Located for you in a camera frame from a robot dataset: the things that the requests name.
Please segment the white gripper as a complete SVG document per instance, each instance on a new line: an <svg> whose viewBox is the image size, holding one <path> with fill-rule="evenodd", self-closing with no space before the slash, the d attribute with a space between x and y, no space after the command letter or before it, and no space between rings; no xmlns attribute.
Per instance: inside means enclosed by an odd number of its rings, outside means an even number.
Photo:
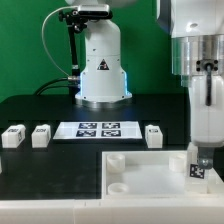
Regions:
<svg viewBox="0 0 224 224"><path fill-rule="evenodd" d="M185 81L190 102L190 138L198 146L198 165L213 168L214 149L224 146L224 78L213 76L211 105L206 105L206 76L193 76Z"/></svg>

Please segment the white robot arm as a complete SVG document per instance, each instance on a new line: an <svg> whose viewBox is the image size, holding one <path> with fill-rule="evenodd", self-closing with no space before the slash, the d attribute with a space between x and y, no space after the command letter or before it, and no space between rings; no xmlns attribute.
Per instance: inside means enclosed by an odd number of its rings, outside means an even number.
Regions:
<svg viewBox="0 0 224 224"><path fill-rule="evenodd" d="M96 106L129 99L111 9L136 0L65 1L72 30L85 33L86 66L76 100ZM156 0L156 6L158 24L171 35L172 73L188 89L197 163L210 169L214 150L224 146L224 0Z"/></svg>

